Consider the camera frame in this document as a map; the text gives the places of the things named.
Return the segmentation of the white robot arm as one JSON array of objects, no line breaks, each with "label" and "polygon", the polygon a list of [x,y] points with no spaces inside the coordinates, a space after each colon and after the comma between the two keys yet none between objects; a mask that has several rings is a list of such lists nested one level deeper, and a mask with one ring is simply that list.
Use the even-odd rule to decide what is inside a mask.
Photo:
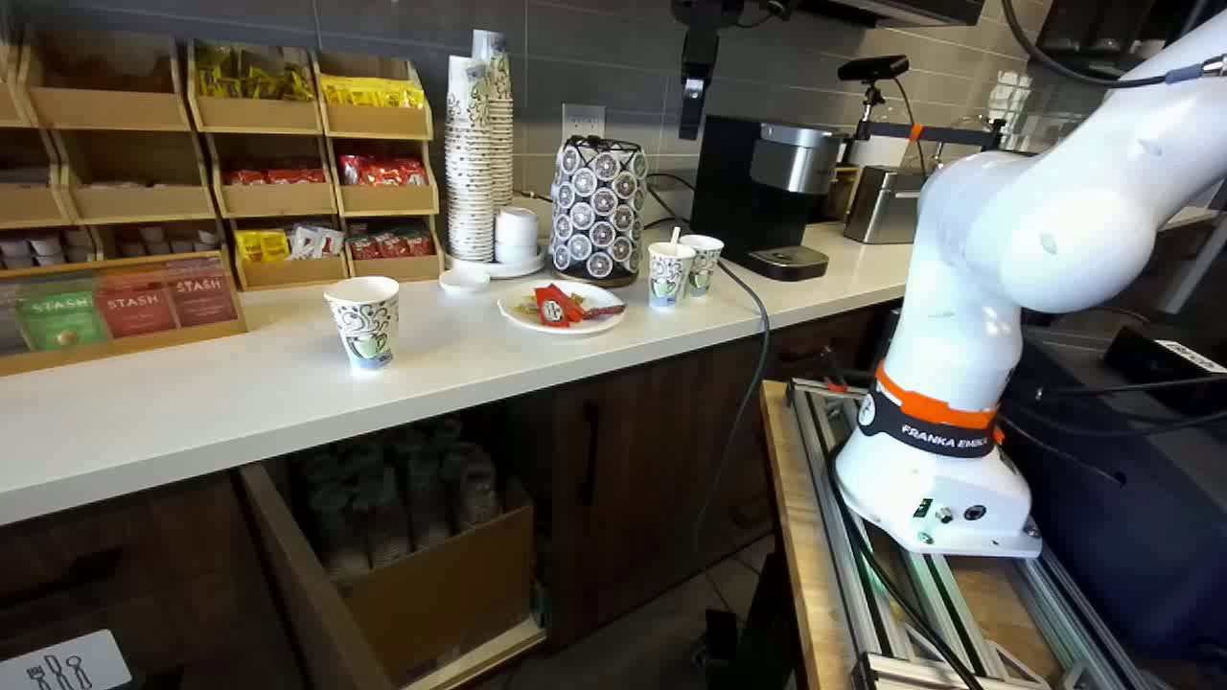
[{"label": "white robot arm", "polygon": [[907,303],[836,457],[845,506],[908,550],[1041,556],[999,410],[1028,310],[1119,296],[1161,223],[1227,176],[1227,10],[1137,65],[1041,157],[973,153],[930,176]]}]

